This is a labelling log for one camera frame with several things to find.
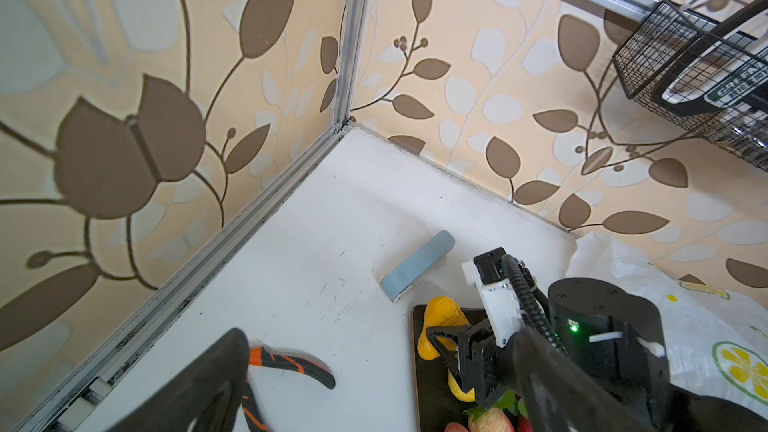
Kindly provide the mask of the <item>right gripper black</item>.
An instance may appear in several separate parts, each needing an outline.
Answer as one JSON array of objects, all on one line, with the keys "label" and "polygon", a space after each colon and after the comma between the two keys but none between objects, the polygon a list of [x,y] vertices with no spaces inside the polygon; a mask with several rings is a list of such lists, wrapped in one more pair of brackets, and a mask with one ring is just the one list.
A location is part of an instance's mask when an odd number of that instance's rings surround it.
[{"label": "right gripper black", "polygon": [[427,329],[464,391],[492,406],[512,389],[536,431],[670,429],[666,344],[649,300],[592,278],[543,293],[502,248],[476,257],[470,275],[490,295],[484,319]]}]

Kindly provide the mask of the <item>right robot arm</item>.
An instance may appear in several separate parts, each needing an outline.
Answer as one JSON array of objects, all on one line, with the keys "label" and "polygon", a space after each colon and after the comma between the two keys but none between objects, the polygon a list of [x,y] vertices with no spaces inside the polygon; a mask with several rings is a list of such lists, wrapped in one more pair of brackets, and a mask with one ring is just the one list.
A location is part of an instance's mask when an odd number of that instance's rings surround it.
[{"label": "right robot arm", "polygon": [[441,360],[468,426],[498,419],[509,431],[763,431],[732,401],[670,379],[671,336],[650,300],[596,278],[538,288],[524,263],[497,248],[475,257],[469,280],[485,316],[453,300],[424,309],[416,347]]}]

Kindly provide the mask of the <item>yellow fake pear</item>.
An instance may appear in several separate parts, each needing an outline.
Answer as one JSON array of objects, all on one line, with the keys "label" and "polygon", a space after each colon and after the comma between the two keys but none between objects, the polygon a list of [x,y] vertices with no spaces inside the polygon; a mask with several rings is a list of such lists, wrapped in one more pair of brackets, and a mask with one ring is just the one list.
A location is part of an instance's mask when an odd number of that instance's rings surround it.
[{"label": "yellow fake pear", "polygon": [[439,357],[436,348],[427,338],[427,329],[431,327],[466,326],[469,320],[461,307],[450,297],[440,296],[432,299],[426,306],[422,331],[417,342],[417,353],[426,361]]}]

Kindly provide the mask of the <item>red yellow fake apple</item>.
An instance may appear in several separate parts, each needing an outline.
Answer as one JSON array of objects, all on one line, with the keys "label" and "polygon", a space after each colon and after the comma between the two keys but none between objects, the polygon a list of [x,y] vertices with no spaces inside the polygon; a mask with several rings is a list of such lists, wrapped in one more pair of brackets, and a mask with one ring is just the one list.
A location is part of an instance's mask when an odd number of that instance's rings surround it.
[{"label": "red yellow fake apple", "polygon": [[470,432],[514,432],[514,426],[507,415],[498,408],[490,408],[468,420]]}]

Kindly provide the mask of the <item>black square tray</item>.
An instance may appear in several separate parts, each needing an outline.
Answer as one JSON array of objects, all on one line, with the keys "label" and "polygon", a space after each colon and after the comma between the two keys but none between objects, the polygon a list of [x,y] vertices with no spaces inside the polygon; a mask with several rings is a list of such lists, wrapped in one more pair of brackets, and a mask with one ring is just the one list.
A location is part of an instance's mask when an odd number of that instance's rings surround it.
[{"label": "black square tray", "polygon": [[467,413],[476,403],[459,401],[448,385],[449,367],[441,356],[427,361],[418,353],[418,339],[423,329],[426,305],[414,306],[410,323],[415,404],[419,431],[443,431],[449,423],[468,425]]}]

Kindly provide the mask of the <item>pink fake peach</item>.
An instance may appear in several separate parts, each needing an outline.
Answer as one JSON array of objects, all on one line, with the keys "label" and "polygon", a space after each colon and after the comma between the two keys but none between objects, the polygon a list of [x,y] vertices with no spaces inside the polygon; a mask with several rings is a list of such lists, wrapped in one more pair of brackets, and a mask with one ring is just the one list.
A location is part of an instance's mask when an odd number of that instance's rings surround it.
[{"label": "pink fake peach", "polygon": [[444,432],[469,432],[469,430],[460,423],[450,422],[445,426]]}]

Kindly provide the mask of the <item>light blue stapler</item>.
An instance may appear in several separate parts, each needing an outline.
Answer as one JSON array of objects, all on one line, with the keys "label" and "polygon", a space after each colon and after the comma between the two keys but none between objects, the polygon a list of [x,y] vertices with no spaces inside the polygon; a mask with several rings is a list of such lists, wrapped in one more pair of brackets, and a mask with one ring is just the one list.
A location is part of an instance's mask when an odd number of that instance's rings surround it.
[{"label": "light blue stapler", "polygon": [[398,301],[438,269],[455,244],[453,235],[441,230],[381,279],[379,286],[382,292],[390,301]]}]

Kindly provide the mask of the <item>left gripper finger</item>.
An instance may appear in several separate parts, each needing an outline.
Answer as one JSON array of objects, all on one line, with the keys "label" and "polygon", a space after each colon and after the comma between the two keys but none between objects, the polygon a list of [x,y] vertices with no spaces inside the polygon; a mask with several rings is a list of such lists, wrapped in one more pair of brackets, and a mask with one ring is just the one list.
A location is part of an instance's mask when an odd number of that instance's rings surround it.
[{"label": "left gripper finger", "polygon": [[113,431],[231,431],[246,389],[245,333],[226,332]]}]

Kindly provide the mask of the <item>white plastic bag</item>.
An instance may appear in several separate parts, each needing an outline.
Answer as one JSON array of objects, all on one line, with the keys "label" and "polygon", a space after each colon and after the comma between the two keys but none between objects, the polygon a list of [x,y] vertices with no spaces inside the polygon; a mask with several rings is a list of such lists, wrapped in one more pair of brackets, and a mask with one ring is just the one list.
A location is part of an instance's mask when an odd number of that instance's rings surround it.
[{"label": "white plastic bag", "polygon": [[767,310],[756,301],[674,280],[603,233],[577,240],[566,275],[605,280],[659,309],[674,385],[767,415]]}]

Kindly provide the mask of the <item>black tool set in basket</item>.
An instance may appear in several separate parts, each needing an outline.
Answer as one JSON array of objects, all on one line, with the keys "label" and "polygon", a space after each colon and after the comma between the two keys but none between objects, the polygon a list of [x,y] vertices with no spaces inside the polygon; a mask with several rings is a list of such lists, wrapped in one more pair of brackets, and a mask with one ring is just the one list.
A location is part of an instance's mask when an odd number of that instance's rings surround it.
[{"label": "black tool set in basket", "polygon": [[652,101],[676,117],[756,113],[767,120],[767,35],[745,30],[767,16],[754,0],[712,30],[698,34],[665,70]]}]

